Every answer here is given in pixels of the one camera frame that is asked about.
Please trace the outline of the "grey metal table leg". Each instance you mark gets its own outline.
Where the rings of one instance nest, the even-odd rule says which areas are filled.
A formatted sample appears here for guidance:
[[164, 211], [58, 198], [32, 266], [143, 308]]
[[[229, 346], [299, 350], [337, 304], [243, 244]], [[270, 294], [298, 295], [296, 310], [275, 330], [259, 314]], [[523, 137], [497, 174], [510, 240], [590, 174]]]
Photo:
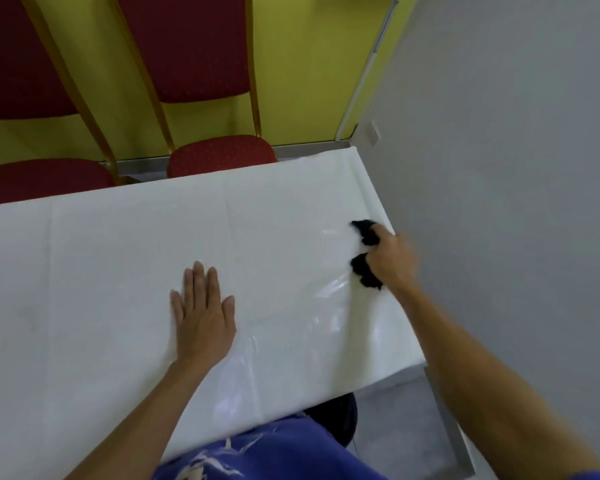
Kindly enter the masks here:
[[432, 389], [445, 434], [453, 451], [454, 462], [451, 466], [436, 471], [425, 480], [477, 480], [468, 437], [447, 408], [429, 369], [429, 366], [426, 365], [424, 373]]

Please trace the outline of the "person's right hand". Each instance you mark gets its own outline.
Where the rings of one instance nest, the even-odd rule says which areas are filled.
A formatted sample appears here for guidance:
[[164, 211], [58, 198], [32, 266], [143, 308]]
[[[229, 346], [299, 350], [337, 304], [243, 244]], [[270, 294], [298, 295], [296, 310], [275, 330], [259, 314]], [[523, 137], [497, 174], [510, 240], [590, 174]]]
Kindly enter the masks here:
[[389, 290], [398, 296], [417, 290], [417, 259], [409, 243], [400, 234], [393, 234], [384, 226], [375, 225], [374, 231], [381, 235], [393, 236], [393, 267], [390, 273], [375, 275]]

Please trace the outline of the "blue patterned shirt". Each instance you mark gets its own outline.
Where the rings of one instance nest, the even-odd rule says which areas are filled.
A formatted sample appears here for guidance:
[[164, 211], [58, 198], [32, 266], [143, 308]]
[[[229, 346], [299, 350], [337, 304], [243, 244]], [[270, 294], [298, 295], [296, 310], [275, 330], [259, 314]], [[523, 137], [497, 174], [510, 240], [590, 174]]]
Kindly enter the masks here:
[[263, 424], [167, 461], [151, 480], [388, 480], [305, 414]]

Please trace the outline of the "person's right forearm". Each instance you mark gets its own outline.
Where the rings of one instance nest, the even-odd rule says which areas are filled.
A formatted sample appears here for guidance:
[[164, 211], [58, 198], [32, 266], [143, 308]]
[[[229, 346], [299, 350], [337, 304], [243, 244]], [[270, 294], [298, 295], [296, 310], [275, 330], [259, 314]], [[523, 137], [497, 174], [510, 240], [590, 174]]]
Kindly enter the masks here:
[[528, 382], [419, 288], [390, 288], [457, 423], [499, 480], [600, 480], [600, 460]]

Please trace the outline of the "person's left forearm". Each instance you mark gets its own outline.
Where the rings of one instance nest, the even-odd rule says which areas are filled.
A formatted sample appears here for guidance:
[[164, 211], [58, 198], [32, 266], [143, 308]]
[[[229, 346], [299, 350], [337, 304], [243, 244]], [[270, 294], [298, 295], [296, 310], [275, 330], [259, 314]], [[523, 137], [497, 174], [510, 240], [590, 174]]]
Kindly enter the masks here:
[[64, 480], [151, 480], [168, 442], [218, 358], [172, 363], [158, 384]]

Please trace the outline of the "red chair with gold frame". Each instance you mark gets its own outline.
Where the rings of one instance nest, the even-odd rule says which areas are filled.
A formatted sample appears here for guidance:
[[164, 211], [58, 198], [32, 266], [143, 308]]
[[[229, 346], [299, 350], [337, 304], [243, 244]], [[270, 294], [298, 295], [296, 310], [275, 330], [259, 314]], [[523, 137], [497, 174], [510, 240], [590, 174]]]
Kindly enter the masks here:
[[[273, 164], [262, 136], [254, 55], [253, 0], [109, 0], [169, 150], [168, 178]], [[166, 104], [248, 95], [254, 135], [177, 147]]]
[[80, 116], [105, 164], [78, 158], [0, 164], [0, 204], [123, 184], [112, 148], [35, 0], [0, 0], [0, 121]]

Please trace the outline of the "black chair seat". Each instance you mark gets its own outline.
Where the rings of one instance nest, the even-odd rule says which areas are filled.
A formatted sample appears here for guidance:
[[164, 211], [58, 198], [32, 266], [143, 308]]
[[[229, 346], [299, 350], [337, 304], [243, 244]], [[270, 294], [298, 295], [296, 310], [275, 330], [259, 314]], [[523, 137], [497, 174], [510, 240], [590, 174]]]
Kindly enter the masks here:
[[358, 426], [358, 405], [353, 392], [305, 409], [344, 448], [350, 446]]

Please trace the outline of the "black cleaning cloth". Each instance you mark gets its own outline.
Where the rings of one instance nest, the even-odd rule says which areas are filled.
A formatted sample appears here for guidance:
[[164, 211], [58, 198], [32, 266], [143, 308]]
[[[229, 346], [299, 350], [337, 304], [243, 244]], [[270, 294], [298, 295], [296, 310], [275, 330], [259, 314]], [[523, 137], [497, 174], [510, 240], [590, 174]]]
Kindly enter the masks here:
[[[350, 225], [359, 233], [362, 245], [374, 247], [379, 245], [380, 238], [373, 227], [376, 222], [370, 219], [351, 221]], [[362, 286], [371, 289], [381, 290], [383, 282], [380, 281], [371, 271], [367, 263], [367, 254], [361, 253], [350, 261], [352, 272], [360, 278]]]

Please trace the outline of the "person's left hand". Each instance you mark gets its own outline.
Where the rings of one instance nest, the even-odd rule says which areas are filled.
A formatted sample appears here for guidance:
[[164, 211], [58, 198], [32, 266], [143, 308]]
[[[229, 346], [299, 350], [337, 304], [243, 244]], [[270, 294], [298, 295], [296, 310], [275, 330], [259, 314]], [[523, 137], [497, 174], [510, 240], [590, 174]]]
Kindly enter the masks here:
[[176, 366], [191, 373], [207, 374], [222, 361], [235, 336], [225, 329], [219, 278], [215, 267], [205, 269], [207, 307], [193, 306], [193, 265], [186, 268], [179, 291], [185, 307], [185, 319], [176, 327]]

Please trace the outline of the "white tablecloth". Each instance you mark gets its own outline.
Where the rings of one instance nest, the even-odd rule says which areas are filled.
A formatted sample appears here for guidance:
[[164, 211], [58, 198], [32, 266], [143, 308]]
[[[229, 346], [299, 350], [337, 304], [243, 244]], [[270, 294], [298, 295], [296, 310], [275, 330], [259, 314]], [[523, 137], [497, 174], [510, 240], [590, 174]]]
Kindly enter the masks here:
[[145, 398], [195, 260], [237, 335], [164, 460], [424, 363], [396, 299], [351, 275], [360, 219], [392, 229], [353, 147], [0, 205], [0, 480], [64, 478]]

